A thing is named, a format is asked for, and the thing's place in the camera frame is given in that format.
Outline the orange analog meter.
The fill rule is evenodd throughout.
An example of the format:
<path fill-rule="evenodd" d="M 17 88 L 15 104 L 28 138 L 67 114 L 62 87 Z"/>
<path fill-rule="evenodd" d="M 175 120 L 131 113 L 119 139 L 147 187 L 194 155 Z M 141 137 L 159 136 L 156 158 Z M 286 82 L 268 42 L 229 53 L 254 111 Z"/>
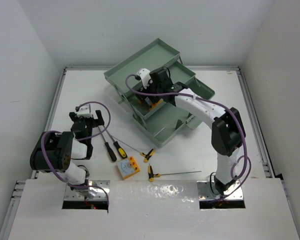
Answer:
<path fill-rule="evenodd" d="M 123 180 L 140 172 L 140 168 L 133 156 L 129 156 L 128 158 L 119 161 L 116 165 Z"/>
<path fill-rule="evenodd" d="M 136 97 L 140 105 L 148 111 L 151 111 L 155 106 L 157 106 L 163 101 L 158 97 L 152 97 L 152 96 L 137 95 Z"/>

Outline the green toolbox with clear lid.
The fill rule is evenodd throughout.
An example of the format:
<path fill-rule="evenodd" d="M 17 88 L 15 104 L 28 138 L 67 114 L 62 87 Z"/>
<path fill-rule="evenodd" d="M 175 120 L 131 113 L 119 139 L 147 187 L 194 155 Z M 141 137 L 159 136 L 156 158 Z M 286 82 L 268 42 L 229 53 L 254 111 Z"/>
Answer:
<path fill-rule="evenodd" d="M 144 48 L 129 56 L 104 73 L 105 79 L 114 87 L 122 101 L 132 110 L 136 126 L 157 147 L 167 144 L 183 127 L 194 130 L 201 120 L 188 111 L 177 108 L 160 99 L 156 105 L 146 96 L 137 97 L 130 91 L 138 91 L 142 83 L 129 74 L 137 74 L 138 70 L 146 68 L 150 71 L 167 67 L 173 83 L 181 82 L 204 99 L 210 100 L 215 91 L 196 78 L 196 74 L 183 65 L 180 52 L 157 38 Z"/>

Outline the yellow T-handle hex key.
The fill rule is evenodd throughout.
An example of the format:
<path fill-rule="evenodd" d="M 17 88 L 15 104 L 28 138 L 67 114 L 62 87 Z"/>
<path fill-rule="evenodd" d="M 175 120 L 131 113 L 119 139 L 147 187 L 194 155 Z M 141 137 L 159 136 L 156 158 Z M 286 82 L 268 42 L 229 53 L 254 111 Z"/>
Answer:
<path fill-rule="evenodd" d="M 195 174 L 195 173 L 201 173 L 201 170 L 197 171 L 185 171 L 185 172 L 173 172 L 173 173 L 154 173 L 153 168 L 150 164 L 147 166 L 147 173 L 148 173 L 148 181 L 153 182 L 155 178 L 159 178 L 161 176 L 171 176 L 171 175 L 183 175 L 183 174 Z"/>
<path fill-rule="evenodd" d="M 121 141 L 121 140 L 119 140 L 118 138 L 114 137 L 113 135 L 112 135 L 112 137 L 113 137 L 115 140 L 119 141 L 120 143 L 122 143 L 122 144 L 126 145 L 127 147 L 129 147 L 129 148 L 135 150 L 136 152 L 138 152 L 138 153 L 143 157 L 143 161 L 144 161 L 145 163 L 147 163 L 147 162 L 150 160 L 150 158 L 153 156 L 153 154 L 154 154 L 154 152 L 155 152 L 155 149 L 154 149 L 154 148 L 152 148 L 152 149 L 151 149 L 149 152 L 147 152 L 147 153 L 142 152 L 142 151 L 139 151 L 138 149 L 136 149 L 136 148 L 130 146 L 129 144 L 127 144 L 127 143 L 125 143 L 125 142 L 123 142 L 123 141 Z"/>

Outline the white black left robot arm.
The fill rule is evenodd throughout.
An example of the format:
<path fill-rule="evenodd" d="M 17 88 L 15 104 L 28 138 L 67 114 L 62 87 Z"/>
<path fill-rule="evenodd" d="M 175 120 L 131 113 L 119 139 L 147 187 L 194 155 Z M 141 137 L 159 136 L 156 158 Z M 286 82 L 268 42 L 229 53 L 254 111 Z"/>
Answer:
<path fill-rule="evenodd" d="M 92 156 L 93 129 L 104 125 L 102 112 L 96 110 L 96 117 L 89 109 L 82 107 L 70 112 L 73 122 L 69 131 L 44 131 L 30 155 L 32 170 L 56 173 L 62 182 L 74 186 L 87 184 L 88 171 L 73 163 L 73 160 L 89 160 Z"/>

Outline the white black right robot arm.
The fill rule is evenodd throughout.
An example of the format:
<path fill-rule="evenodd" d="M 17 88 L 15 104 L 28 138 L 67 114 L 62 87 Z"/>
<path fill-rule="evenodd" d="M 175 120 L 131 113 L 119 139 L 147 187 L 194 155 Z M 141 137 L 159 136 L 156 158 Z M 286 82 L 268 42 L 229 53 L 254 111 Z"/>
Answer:
<path fill-rule="evenodd" d="M 136 73 L 142 82 L 141 93 L 151 100 L 164 100 L 199 118 L 211 129 L 211 144 L 217 153 L 217 170 L 214 175 L 215 189 L 224 195 L 238 179 L 235 167 L 238 164 L 239 149 L 246 135 L 239 111 L 204 100 L 190 84 L 172 82 L 165 68 L 148 70 L 142 68 Z"/>

